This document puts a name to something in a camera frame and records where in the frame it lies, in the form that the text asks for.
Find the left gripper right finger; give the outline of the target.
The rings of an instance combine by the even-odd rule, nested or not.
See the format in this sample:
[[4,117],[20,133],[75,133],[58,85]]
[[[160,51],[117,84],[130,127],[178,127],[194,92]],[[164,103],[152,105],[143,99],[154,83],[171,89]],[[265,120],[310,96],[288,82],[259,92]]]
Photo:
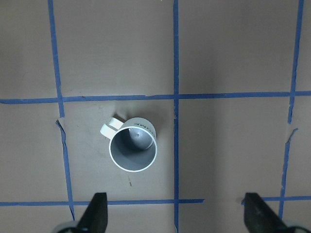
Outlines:
[[243,219],[249,233],[291,232],[257,193],[245,194]]

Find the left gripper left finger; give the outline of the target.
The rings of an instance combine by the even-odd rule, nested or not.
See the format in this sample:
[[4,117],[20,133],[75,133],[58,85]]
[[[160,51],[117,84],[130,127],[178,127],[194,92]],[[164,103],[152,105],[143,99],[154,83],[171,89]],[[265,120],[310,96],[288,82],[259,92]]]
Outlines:
[[107,194],[95,193],[76,229],[79,233],[104,233],[107,228]]

